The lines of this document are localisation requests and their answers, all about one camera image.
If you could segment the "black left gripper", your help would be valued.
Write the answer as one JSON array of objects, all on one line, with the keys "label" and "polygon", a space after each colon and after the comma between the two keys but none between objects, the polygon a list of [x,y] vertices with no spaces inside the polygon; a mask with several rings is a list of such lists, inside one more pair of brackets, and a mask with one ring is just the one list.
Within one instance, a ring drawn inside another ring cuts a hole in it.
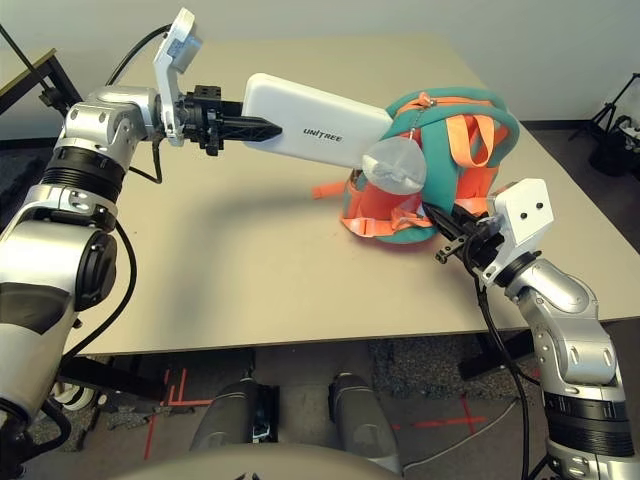
[{"label": "black left gripper", "polygon": [[242,116],[242,110],[242,102],[221,102],[218,86],[196,85],[178,105],[183,136],[197,143],[207,155],[217,155],[221,149],[220,139],[264,142],[282,133],[280,126],[264,118]]}]

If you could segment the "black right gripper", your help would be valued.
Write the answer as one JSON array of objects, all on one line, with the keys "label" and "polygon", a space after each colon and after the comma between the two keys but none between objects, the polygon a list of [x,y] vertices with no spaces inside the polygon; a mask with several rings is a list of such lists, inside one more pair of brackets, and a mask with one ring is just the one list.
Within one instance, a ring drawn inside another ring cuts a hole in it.
[{"label": "black right gripper", "polygon": [[446,264],[450,258],[459,259],[471,272],[484,271],[495,259],[504,237],[499,233],[500,223],[487,214],[473,214],[463,207],[451,212],[425,203],[424,211],[447,242],[435,254],[436,260]]}]

